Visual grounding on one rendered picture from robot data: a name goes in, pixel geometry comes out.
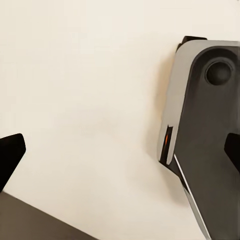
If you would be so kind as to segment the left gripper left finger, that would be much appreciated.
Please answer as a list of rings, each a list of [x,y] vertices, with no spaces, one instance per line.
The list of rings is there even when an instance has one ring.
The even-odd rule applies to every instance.
[[[22,133],[0,138],[0,193],[26,153]]]

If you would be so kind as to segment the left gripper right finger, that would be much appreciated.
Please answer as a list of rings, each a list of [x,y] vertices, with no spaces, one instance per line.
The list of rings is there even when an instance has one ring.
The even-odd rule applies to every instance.
[[[240,173],[240,135],[229,133],[227,135],[224,151]]]

